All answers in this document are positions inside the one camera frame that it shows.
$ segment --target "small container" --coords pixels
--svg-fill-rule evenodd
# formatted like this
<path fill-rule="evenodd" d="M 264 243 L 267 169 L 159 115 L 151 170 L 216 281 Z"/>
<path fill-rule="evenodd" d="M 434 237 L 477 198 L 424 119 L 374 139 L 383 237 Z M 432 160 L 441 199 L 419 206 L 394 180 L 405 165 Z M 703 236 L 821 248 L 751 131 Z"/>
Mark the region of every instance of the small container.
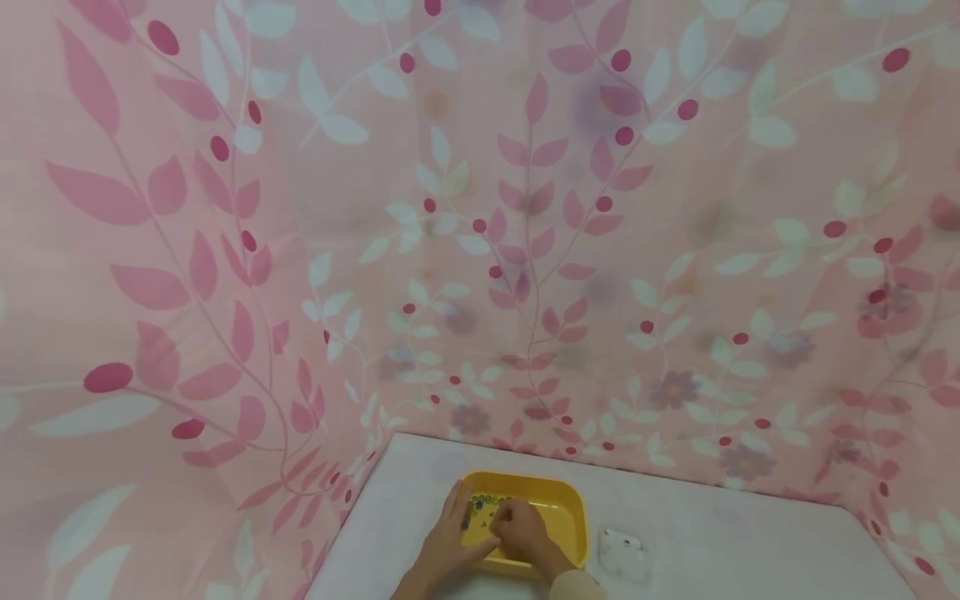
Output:
<path fill-rule="evenodd" d="M 540 511 L 550 539 L 560 546 L 566 557 L 577 568 L 583 568 L 587 563 L 587 511 L 584 499 L 570 484 L 556 479 L 482 470 L 468 473 L 463 482 L 472 486 L 464 544 L 474 544 L 492 536 L 490 525 L 500 502 L 507 498 L 526 498 Z M 476 568 L 530 579 L 540 576 L 532 564 L 522 557 L 508 556 L 503 548 L 494 550 L 477 563 Z"/>

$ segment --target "pink leaf pattern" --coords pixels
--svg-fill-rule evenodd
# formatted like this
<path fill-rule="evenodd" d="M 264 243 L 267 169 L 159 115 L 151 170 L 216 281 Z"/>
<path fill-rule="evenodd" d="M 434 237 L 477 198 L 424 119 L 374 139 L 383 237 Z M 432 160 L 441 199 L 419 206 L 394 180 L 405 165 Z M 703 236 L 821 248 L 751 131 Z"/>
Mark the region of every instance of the pink leaf pattern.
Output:
<path fill-rule="evenodd" d="M 240 503 L 240 506 L 237 507 L 237 510 L 242 511 L 244 509 L 249 509 L 254 506 L 260 506 L 261 504 L 269 500 L 271 497 L 273 497 L 273 495 L 282 487 L 283 487 L 283 483 L 279 481 L 276 481 L 271 484 L 267 484 L 266 486 L 260 488 L 256 492 L 247 496 L 247 498 Z"/>
<path fill-rule="evenodd" d="M 120 131 L 120 103 L 107 73 L 80 38 L 62 24 L 60 38 L 66 54 L 67 78 L 77 102 L 104 131 L 116 135 Z"/>
<path fill-rule="evenodd" d="M 556 357 L 557 355 L 553 352 L 542 352 L 534 356 L 530 359 L 530 371 L 543 371 L 553 363 L 553 359 Z"/>
<path fill-rule="evenodd" d="M 151 310 L 174 310 L 190 302 L 180 278 L 154 267 L 110 265 L 117 287 L 140 306 Z"/>
<path fill-rule="evenodd" d="M 180 384 L 177 391 L 188 400 L 210 400 L 220 397 L 240 382 L 240 370 L 229 363 L 219 363 L 199 372 Z"/>
<path fill-rule="evenodd" d="M 322 495 L 316 495 L 310 498 L 310 502 L 308 502 L 306 508 L 303 509 L 303 515 L 300 516 L 299 528 L 303 529 L 304 527 L 310 526 L 310 523 L 312 523 L 313 519 L 317 516 L 317 512 L 320 510 L 320 505 L 323 502 L 324 497 Z"/>
<path fill-rule="evenodd" d="M 230 244 L 230 241 L 224 234 L 220 235 L 220 242 L 224 247 L 224 254 L 227 255 L 227 263 L 229 263 L 230 269 L 233 270 L 233 274 L 236 275 L 244 285 L 250 285 L 250 276 L 247 275 L 247 269 L 243 266 L 243 262 L 240 261 L 240 255 L 233 249 L 233 245 Z"/>
<path fill-rule="evenodd" d="M 579 342 L 587 337 L 588 327 L 581 325 L 579 327 L 567 327 L 560 333 L 561 342 Z"/>
<path fill-rule="evenodd" d="M 148 388 L 173 390 L 180 379 L 177 343 L 162 327 L 144 321 L 137 322 L 136 333 L 136 377 Z"/>
<path fill-rule="evenodd" d="M 599 215 L 591 217 L 584 225 L 584 231 L 590 235 L 606 235 L 623 223 L 623 215 Z"/>
<path fill-rule="evenodd" d="M 610 146 L 607 140 L 600 138 L 593 145 L 593 154 L 590 155 L 590 170 L 593 176 L 600 181 L 606 181 L 613 174 L 613 155 L 610 154 Z"/>
<path fill-rule="evenodd" d="M 497 249 L 500 250 L 500 255 L 503 256 L 503 259 L 508 262 L 522 264 L 527 261 L 527 251 L 520 246 L 500 244 Z"/>
<path fill-rule="evenodd" d="M 237 423 L 237 435 L 244 440 L 256 440 L 263 433 L 267 422 L 267 411 L 263 402 L 256 396 L 240 396 L 240 421 Z"/>
<path fill-rule="evenodd" d="M 597 28 L 596 49 L 600 54 L 610 52 L 620 43 L 623 32 L 627 29 L 627 16 L 630 14 L 631 0 L 618 0 L 607 10 L 600 19 Z"/>
<path fill-rule="evenodd" d="M 157 75 L 156 85 L 175 105 L 198 121 L 220 118 L 217 101 L 205 85 L 166 75 Z"/>
<path fill-rule="evenodd" d="M 276 535 L 276 532 L 286 525 L 290 518 L 294 515 L 294 513 L 297 511 L 297 508 L 300 507 L 300 500 L 302 498 L 303 496 L 295 495 L 284 502 L 283 506 L 280 507 L 280 510 L 276 512 L 276 516 L 274 517 L 274 535 Z"/>
<path fill-rule="evenodd" d="M 530 92 L 527 94 L 527 120 L 531 126 L 537 125 L 546 113 L 549 93 L 546 79 L 538 73 L 537 77 L 534 78 L 533 85 L 530 86 Z"/>
<path fill-rule="evenodd" d="M 557 0 L 526 0 L 524 10 L 541 21 L 559 23 L 566 19 L 572 10 L 568 2 Z"/>
<path fill-rule="evenodd" d="M 150 209 L 129 186 L 106 175 L 46 163 L 57 189 L 74 206 L 110 225 L 135 226 L 150 220 Z"/>
<path fill-rule="evenodd" d="M 553 306 L 548 306 L 543 311 L 542 322 L 543 330 L 546 331 L 547 335 L 557 335 L 560 332 L 560 319 L 557 318 L 557 312 L 553 309 Z"/>
<path fill-rule="evenodd" d="M 571 229 L 579 229 L 585 215 L 583 203 L 577 198 L 577 193 L 571 189 L 564 198 L 564 221 Z"/>
<path fill-rule="evenodd" d="M 186 204 L 186 176 L 176 156 L 161 162 L 147 178 L 147 198 L 158 215 L 172 215 Z"/>
<path fill-rule="evenodd" d="M 538 146 L 530 163 L 535 167 L 552 167 L 564 157 L 569 142 L 569 138 L 564 137 Z"/>
<path fill-rule="evenodd" d="M 576 323 L 587 315 L 587 297 L 580 298 L 570 304 L 564 311 L 566 323 Z"/>
<path fill-rule="evenodd" d="M 643 109 L 640 92 L 634 87 L 623 85 L 601 85 L 600 100 L 610 112 L 623 117 L 639 114 Z"/>
<path fill-rule="evenodd" d="M 233 304 L 233 330 L 230 334 L 233 351 L 243 362 L 250 360 L 253 353 L 253 319 L 250 311 L 243 302 L 237 300 Z"/>
<path fill-rule="evenodd" d="M 274 325 L 272 337 L 274 354 L 282 354 L 290 340 L 290 322 L 284 321 L 281 324 Z"/>
<path fill-rule="evenodd" d="M 582 281 L 593 275 L 595 269 L 587 265 L 581 265 L 575 262 L 568 262 L 557 270 L 557 273 L 565 279 L 571 281 Z"/>
<path fill-rule="evenodd" d="M 499 206 L 493 211 L 490 222 L 487 223 L 487 239 L 491 244 L 499 244 L 507 234 L 507 215 Z"/>
<path fill-rule="evenodd" d="M 187 465 L 202 468 L 222 467 L 240 456 L 247 449 L 243 442 L 230 440 L 211 447 L 209 450 L 183 452 L 183 461 Z"/>
<path fill-rule="evenodd" d="M 632 192 L 650 178 L 653 170 L 653 166 L 623 169 L 613 178 L 610 187 L 619 192 Z"/>
<path fill-rule="evenodd" d="M 924 241 L 924 229 L 915 225 L 899 239 L 887 253 L 887 260 L 892 265 L 899 265 L 901 262 L 909 260 L 911 256 L 917 253 L 920 245 Z"/>
<path fill-rule="evenodd" d="M 493 288 L 490 288 L 488 292 L 490 294 L 491 302 L 493 302 L 493 305 L 497 308 L 502 308 L 503 310 L 513 310 L 516 308 L 516 300 L 514 300 L 514 297 L 510 294 L 506 294 Z"/>
<path fill-rule="evenodd" d="M 553 204 L 553 181 L 550 180 L 537 188 L 530 196 L 530 205 L 527 212 L 533 216 L 543 214 Z"/>
<path fill-rule="evenodd" d="M 504 180 L 500 180 L 498 184 L 498 189 L 500 192 L 500 200 L 508 207 L 513 210 L 523 210 L 523 192 L 519 189 L 513 187 Z"/>
<path fill-rule="evenodd" d="M 547 53 L 547 57 L 555 67 L 570 75 L 583 73 L 594 63 L 593 53 L 584 44 L 554 48 Z"/>
<path fill-rule="evenodd" d="M 313 419 L 313 413 L 302 402 L 294 402 L 290 406 L 290 424 L 294 426 L 297 433 L 309 433 L 313 431 L 316 422 Z"/>
<path fill-rule="evenodd" d="M 220 208 L 226 214 L 232 215 L 233 205 L 227 185 L 199 152 L 193 157 L 193 169 L 197 172 L 197 177 L 200 178 L 206 197 L 214 206 Z"/>
<path fill-rule="evenodd" d="M 514 299 L 517 303 L 523 304 L 527 301 L 527 298 L 530 296 L 530 277 L 526 273 L 521 273 L 519 277 L 516 278 L 516 286 L 514 286 Z"/>
<path fill-rule="evenodd" d="M 120 42 L 130 41 L 132 38 L 130 23 L 114 2 L 110 0 L 68 0 L 68 2 L 84 16 L 87 23 L 98 29 L 104 36 Z"/>
<path fill-rule="evenodd" d="M 217 259 L 213 248 L 199 229 L 193 236 L 193 250 L 190 253 L 190 283 L 201 300 L 213 298 L 217 288 Z"/>
<path fill-rule="evenodd" d="M 237 190 L 237 214 L 250 219 L 260 206 L 260 180 L 253 180 Z"/>
<path fill-rule="evenodd" d="M 534 238 L 530 244 L 530 255 L 533 258 L 543 258 L 553 250 L 553 228 L 547 228 L 543 233 Z"/>
<path fill-rule="evenodd" d="M 504 160 L 517 167 L 529 164 L 530 151 L 526 146 L 503 134 L 498 135 L 496 140 Z"/>

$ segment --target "finger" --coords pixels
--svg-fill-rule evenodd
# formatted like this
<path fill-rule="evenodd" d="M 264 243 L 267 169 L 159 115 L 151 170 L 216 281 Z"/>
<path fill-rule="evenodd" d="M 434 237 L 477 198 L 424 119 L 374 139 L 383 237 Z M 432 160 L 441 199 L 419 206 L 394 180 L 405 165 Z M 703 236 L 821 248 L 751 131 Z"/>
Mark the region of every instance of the finger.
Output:
<path fill-rule="evenodd" d="M 478 541 L 472 546 L 464 548 L 463 565 L 474 564 L 490 555 L 493 550 L 500 547 L 500 538 L 486 538 Z"/>
<path fill-rule="evenodd" d="M 463 485 L 463 482 L 459 479 L 457 483 L 453 484 L 453 488 L 450 489 L 450 493 L 446 495 L 446 500 L 444 500 L 444 509 L 440 512 L 440 518 L 449 516 L 453 512 L 453 507 L 457 503 L 457 496 L 460 494 L 461 485 Z"/>
<path fill-rule="evenodd" d="M 457 519 L 463 519 L 467 516 L 467 512 L 470 510 L 470 492 L 473 491 L 473 486 L 471 484 L 466 484 L 460 490 L 460 497 L 457 498 L 457 503 L 453 506 L 453 515 Z"/>

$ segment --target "pink floral curtain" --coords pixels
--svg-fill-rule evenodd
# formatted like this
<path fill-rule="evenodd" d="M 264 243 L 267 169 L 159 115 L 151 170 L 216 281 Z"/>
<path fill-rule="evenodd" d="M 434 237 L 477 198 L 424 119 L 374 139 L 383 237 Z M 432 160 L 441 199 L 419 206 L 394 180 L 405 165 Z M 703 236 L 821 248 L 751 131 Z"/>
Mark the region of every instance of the pink floral curtain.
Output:
<path fill-rule="evenodd" d="M 8 17 L 0 595 L 302 598 L 409 431 L 838 504 L 960 597 L 956 2 Z"/>

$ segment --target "white table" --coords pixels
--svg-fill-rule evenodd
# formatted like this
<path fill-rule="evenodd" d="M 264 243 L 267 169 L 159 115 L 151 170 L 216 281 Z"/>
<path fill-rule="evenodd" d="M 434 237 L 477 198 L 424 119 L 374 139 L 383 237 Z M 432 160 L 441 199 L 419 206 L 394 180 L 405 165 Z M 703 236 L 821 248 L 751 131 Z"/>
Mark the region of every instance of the white table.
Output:
<path fill-rule="evenodd" d="M 587 571 L 612 600 L 907 600 L 916 596 L 846 511 L 418 436 L 393 437 L 307 600 L 387 600 L 413 563 L 453 482 L 471 470 L 570 482 L 587 504 Z M 643 585 L 597 562 L 597 532 L 643 536 Z M 442 598 L 546 598 L 539 584 L 477 573 Z"/>

